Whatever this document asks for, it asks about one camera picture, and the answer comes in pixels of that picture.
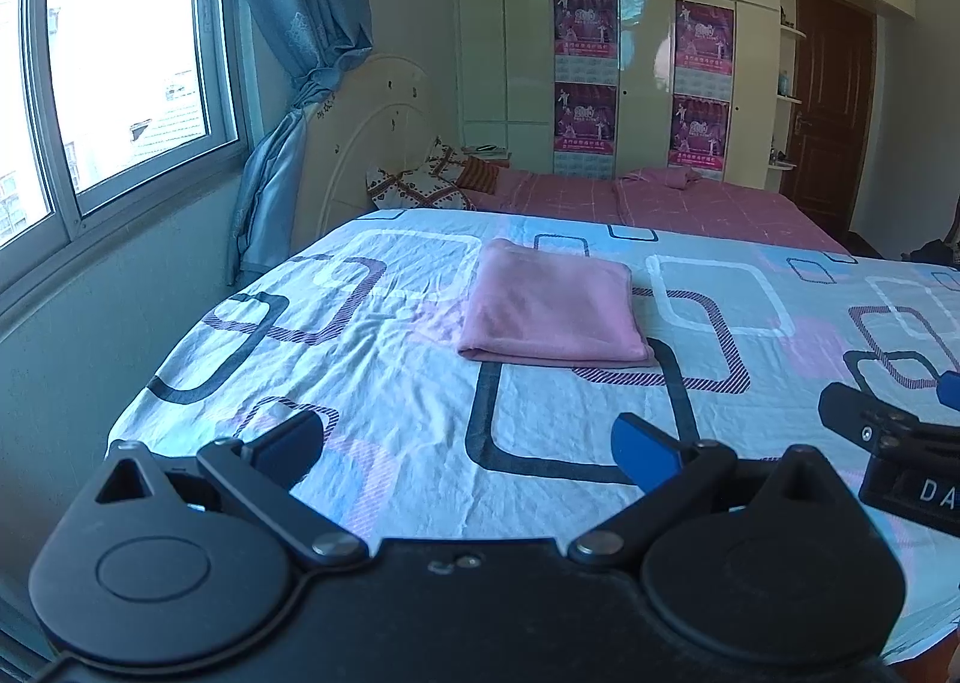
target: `window frame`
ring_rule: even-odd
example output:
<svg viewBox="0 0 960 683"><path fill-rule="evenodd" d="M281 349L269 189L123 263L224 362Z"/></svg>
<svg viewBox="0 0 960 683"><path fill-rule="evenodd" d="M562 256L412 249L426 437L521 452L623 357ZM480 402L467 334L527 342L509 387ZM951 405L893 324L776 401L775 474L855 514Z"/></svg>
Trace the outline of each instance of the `window frame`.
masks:
<svg viewBox="0 0 960 683"><path fill-rule="evenodd" d="M200 102L208 134L75 194L56 116L47 0L18 0L18 5L27 124L50 213L0 246L0 316L95 244L210 176L236 170L250 152L239 63L239 0L194 0Z"/></svg>

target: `pillow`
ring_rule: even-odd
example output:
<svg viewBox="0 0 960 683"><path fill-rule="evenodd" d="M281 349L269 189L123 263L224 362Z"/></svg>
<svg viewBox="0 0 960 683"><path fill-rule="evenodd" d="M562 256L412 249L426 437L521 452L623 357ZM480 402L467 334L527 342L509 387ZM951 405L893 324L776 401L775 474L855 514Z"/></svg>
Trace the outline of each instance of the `pillow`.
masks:
<svg viewBox="0 0 960 683"><path fill-rule="evenodd" d="M500 167L479 157L456 152L453 147L437 139L433 152L426 158L424 165L433 176L457 185L464 190L493 195L496 192L496 178Z"/></svg>
<svg viewBox="0 0 960 683"><path fill-rule="evenodd" d="M387 173L382 168L372 168L367 172L367 192L378 209L476 211L454 185L422 169Z"/></svg>
<svg viewBox="0 0 960 683"><path fill-rule="evenodd" d="M446 146L440 138L434 142L433 149L426 157L424 168L432 173L433 176L439 176L441 179L456 184L461 173L464 173L467 156L462 152L457 152L453 147Z"/></svg>

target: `window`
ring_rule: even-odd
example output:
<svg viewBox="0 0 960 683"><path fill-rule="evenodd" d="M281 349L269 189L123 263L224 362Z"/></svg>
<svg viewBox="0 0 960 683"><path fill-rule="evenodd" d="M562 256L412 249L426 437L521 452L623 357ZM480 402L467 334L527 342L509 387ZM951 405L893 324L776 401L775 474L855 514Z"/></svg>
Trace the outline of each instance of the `window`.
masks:
<svg viewBox="0 0 960 683"><path fill-rule="evenodd" d="M70 182L74 190L80 189L80 166L77 165L77 148L72 141L64 144L64 155L66 155L66 167L70 171Z"/></svg>
<svg viewBox="0 0 960 683"><path fill-rule="evenodd" d="M0 292L167 173L242 157L230 8L0 0Z"/></svg>

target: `striped pillow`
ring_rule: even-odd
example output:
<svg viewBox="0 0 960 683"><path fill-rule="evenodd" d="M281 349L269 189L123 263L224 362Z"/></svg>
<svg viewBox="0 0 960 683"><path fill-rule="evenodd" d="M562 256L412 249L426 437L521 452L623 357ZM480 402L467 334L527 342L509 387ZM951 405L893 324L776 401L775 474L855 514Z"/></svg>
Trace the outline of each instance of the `striped pillow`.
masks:
<svg viewBox="0 0 960 683"><path fill-rule="evenodd" d="M493 195L496 192L496 178L500 169L493 163L479 157L468 157L464 163L464 172L455 182L463 190L475 190L478 193Z"/></svg>
<svg viewBox="0 0 960 683"><path fill-rule="evenodd" d="M493 163L457 152L439 138L426 158L424 169L429 171L431 176L439 176L464 190L474 190L487 195L493 195L496 191L496 177L500 173L500 169Z"/></svg>

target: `window glass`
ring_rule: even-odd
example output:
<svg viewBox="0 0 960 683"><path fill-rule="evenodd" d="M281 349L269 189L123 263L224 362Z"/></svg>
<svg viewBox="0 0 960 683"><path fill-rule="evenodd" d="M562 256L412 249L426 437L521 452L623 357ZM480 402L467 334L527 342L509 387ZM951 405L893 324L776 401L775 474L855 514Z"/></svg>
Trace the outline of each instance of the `window glass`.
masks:
<svg viewBox="0 0 960 683"><path fill-rule="evenodd" d="M50 213L23 103L18 0L0 0L0 245Z"/></svg>
<svg viewBox="0 0 960 683"><path fill-rule="evenodd" d="M193 0L47 0L47 31L77 192L208 134Z"/></svg>

